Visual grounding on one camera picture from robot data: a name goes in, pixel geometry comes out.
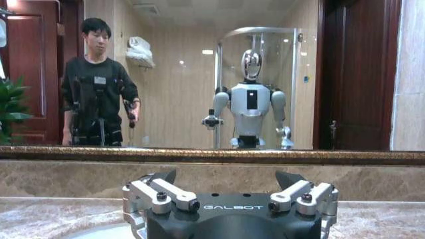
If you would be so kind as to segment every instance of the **black hair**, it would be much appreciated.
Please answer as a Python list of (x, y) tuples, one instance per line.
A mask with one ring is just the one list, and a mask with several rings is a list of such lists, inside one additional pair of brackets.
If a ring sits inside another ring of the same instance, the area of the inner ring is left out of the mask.
[(108, 26), (108, 24), (99, 18), (88, 18), (84, 20), (83, 24), (82, 24), (82, 32), (86, 33), (86, 35), (88, 35), (88, 32), (98, 32), (98, 31), (106, 31), (108, 34), (108, 37), (111, 38), (112, 36), (112, 31), (111, 31), (111, 27)]

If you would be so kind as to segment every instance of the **bathroom sink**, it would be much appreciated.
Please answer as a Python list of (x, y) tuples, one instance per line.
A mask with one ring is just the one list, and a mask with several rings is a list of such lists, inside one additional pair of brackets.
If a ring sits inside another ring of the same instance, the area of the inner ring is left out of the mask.
[(128, 223), (98, 226), (74, 233), (64, 239), (135, 239), (132, 227)]

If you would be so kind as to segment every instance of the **potted plant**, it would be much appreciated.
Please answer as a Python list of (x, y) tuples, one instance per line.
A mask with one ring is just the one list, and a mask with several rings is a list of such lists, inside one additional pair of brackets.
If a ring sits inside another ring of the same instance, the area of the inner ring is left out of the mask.
[(23, 77), (16, 83), (7, 78), (0, 79), (0, 144), (11, 145), (15, 137), (12, 136), (12, 125), (22, 124), (32, 115), (27, 114), (28, 107), (22, 104), (24, 92), (28, 87), (23, 86)]

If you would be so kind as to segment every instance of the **ceiling vent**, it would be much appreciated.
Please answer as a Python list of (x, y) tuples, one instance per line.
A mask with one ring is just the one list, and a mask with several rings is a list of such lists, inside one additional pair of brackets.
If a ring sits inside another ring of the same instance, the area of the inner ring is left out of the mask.
[(148, 14), (148, 15), (155, 15), (155, 16), (160, 15), (159, 8), (158, 8), (158, 6), (155, 6), (155, 4), (151, 4), (151, 3), (135, 4), (134, 8), (142, 14)]

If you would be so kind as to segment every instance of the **door handle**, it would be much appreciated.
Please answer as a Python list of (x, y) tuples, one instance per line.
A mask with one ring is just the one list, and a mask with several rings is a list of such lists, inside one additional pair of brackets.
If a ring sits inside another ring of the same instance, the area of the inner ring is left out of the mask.
[(337, 145), (337, 121), (333, 120), (331, 124), (331, 143), (332, 143), (332, 150), (336, 149)]

